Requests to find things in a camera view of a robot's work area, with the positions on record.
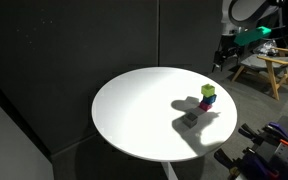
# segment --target table top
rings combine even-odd
[[[201,87],[215,87],[207,112],[198,107]],[[198,116],[189,128],[186,113]],[[105,84],[92,104],[99,133],[114,147],[145,160],[184,161],[221,146],[232,134],[237,111],[231,96],[215,81],[188,70],[152,67],[124,73]]]

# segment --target blue block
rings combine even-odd
[[[210,97],[203,96],[202,102],[208,105],[212,105],[215,102],[215,100],[216,100],[216,94]]]

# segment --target floor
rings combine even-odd
[[[232,136],[221,148],[231,158],[242,157],[242,150],[252,143],[237,129],[247,123],[252,129],[261,129],[267,122],[288,116],[288,86],[280,88],[280,101],[269,95],[269,84],[251,75],[242,74],[236,82],[231,68],[216,70],[208,75],[222,85],[232,96],[238,111],[238,123]],[[180,180],[227,179],[228,170],[217,162],[210,152],[203,158],[172,163]],[[100,135],[84,140],[53,156],[55,180],[165,180],[162,166],[130,157],[106,143]]]

